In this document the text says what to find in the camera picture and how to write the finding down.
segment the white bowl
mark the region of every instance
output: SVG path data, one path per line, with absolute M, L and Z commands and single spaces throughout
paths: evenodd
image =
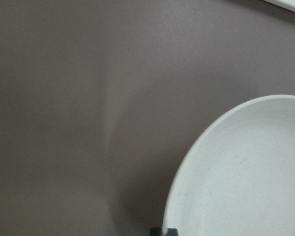
M 172 184 L 163 232 L 295 236 L 295 96 L 243 103 L 195 142 Z

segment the black object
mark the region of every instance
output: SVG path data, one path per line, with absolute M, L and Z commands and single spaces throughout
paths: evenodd
M 177 229 L 167 229 L 167 233 L 164 235 L 162 233 L 161 228 L 151 228 L 149 230 L 149 235 L 150 236 L 178 236 L 178 231 Z

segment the gray table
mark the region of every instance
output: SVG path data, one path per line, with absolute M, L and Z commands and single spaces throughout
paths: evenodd
M 147 235 L 221 114 L 295 95 L 261 0 L 0 1 L 0 236 Z

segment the white object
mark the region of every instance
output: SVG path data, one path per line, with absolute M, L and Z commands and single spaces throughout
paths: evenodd
M 295 236 L 295 96 L 243 103 L 198 138 L 172 184 L 167 228 L 179 236 Z
M 265 0 L 295 12 L 295 0 Z

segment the white plate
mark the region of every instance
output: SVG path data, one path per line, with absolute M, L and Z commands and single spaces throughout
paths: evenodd
M 295 236 L 295 96 L 225 113 L 195 142 L 172 184 L 163 232 Z
M 265 0 L 295 12 L 295 0 Z

